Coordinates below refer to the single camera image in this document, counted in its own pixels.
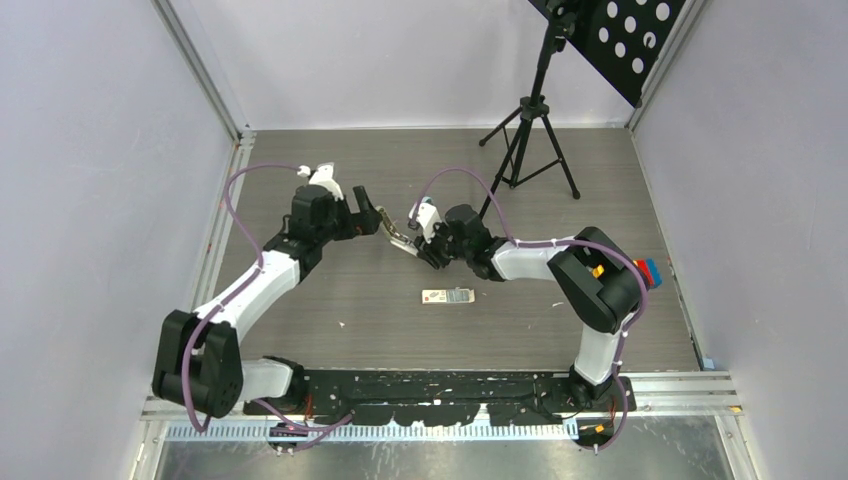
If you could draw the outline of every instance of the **round hole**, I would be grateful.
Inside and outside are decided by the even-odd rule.
[[[642,37],[642,43],[648,48],[654,48],[657,46],[657,36],[654,35],[654,32],[648,32]]]
[[[664,22],[668,20],[668,17],[671,15],[671,8],[668,7],[667,3],[661,3],[657,5],[657,18]]]
[[[627,30],[627,33],[633,33],[636,31],[636,19],[633,17],[627,17],[624,19],[624,29]]]

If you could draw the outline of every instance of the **black tripod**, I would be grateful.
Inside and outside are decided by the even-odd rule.
[[[573,14],[565,12],[564,8],[555,8],[553,11],[548,12],[546,16],[548,18],[548,28],[545,30],[545,40],[542,43],[542,51],[539,53],[539,63],[536,67],[536,79],[533,81],[533,91],[530,93],[529,97],[523,97],[521,99],[520,107],[516,108],[515,111],[510,113],[509,116],[498,124],[494,130],[480,140],[480,146],[482,147],[486,145],[486,142],[502,130],[504,132],[504,137],[506,138],[506,125],[521,114],[521,124],[518,126],[518,131],[515,132],[515,136],[512,137],[511,142],[507,139],[509,148],[507,149],[506,155],[501,163],[501,168],[495,175],[495,181],[492,183],[492,187],[490,188],[492,193],[495,193],[495,190],[498,189],[498,185],[501,182],[509,185],[509,188],[515,188],[536,175],[541,174],[545,170],[559,164],[562,166],[562,170],[565,172],[565,177],[568,179],[568,184],[571,186],[571,195],[575,199],[579,199],[580,192],[577,190],[577,185],[574,184],[574,178],[571,176],[568,164],[565,163],[565,156],[562,154],[562,149],[559,147],[556,135],[554,135],[554,129],[551,126],[551,121],[548,120],[548,113],[551,109],[545,104],[545,96],[542,95],[542,84],[545,82],[545,73],[548,70],[548,65],[551,63],[551,56],[553,56],[556,52],[561,52],[563,48],[565,48],[566,29],[574,25],[574,16]],[[527,141],[530,137],[530,128],[533,126],[533,120],[540,117],[542,119],[542,123],[545,124],[545,130],[548,131],[548,137],[551,139],[551,144],[557,154],[557,159],[519,180],[518,175],[521,172],[521,164],[524,161],[524,152],[527,149]],[[515,153],[515,162],[512,160],[513,153]],[[504,178],[504,172],[506,172],[507,165],[512,166],[512,173],[508,180]],[[489,208],[490,203],[491,200],[487,196],[486,201],[483,202],[483,208],[480,209],[480,217],[483,217],[483,215],[486,214],[486,210]]]

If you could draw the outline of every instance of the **gray wooden tabletop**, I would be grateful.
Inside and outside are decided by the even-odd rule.
[[[364,185],[375,205],[400,220],[439,169],[468,166],[488,183],[505,145],[485,132],[447,130],[282,131],[258,135],[250,164],[336,163],[336,179],[351,194]],[[624,369],[695,370],[697,362],[667,266],[665,244],[629,133],[618,129],[558,130],[582,199],[574,200],[562,171],[551,169],[510,190],[498,191],[518,238],[542,240],[603,229],[631,258],[656,259],[664,285],[651,293],[649,309],[631,331]],[[555,155],[544,130],[534,130],[522,173]],[[290,211],[293,173],[272,169],[248,174],[238,212],[260,244],[280,229]],[[441,211],[470,203],[484,191],[470,177],[448,173],[429,193]],[[502,234],[491,210],[486,224]],[[218,291],[254,260],[233,228]],[[422,289],[465,287],[476,302],[422,305]],[[553,282],[506,283],[478,279],[462,263],[435,271],[389,245],[382,235],[331,243],[323,262],[295,290],[274,304],[242,345],[246,359],[276,355],[307,367],[567,369],[577,354],[582,323]]]

